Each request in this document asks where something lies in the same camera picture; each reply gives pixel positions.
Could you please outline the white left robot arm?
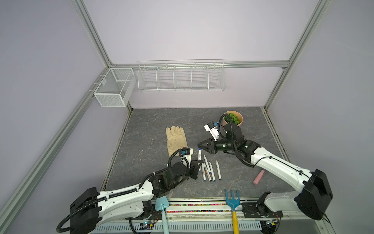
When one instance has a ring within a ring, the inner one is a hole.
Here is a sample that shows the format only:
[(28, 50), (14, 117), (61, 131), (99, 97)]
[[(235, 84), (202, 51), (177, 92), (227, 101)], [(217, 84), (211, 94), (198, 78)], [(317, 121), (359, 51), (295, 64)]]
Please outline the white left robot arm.
[(58, 233), (88, 234), (97, 226), (117, 219), (145, 218), (154, 211), (151, 200), (167, 195), (190, 178), (197, 179), (201, 160), (189, 166), (177, 162), (171, 167), (151, 173), (139, 183), (112, 191), (92, 187), (70, 205), (70, 213), (56, 228)]

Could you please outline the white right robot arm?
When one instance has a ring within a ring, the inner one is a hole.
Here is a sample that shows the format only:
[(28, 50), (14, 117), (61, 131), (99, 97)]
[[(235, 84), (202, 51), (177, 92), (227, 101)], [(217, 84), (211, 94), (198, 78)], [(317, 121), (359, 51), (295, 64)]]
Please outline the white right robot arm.
[(296, 211), (314, 220), (324, 218), (333, 193), (323, 171), (310, 171), (285, 161), (260, 144), (246, 140), (236, 125), (225, 125), (224, 134), (216, 122), (206, 124), (204, 129), (212, 137), (198, 143), (198, 148), (210, 154), (222, 151), (234, 155), (245, 166), (261, 167), (294, 189), (285, 193), (263, 193), (255, 206), (258, 215), (267, 217), (278, 211)]

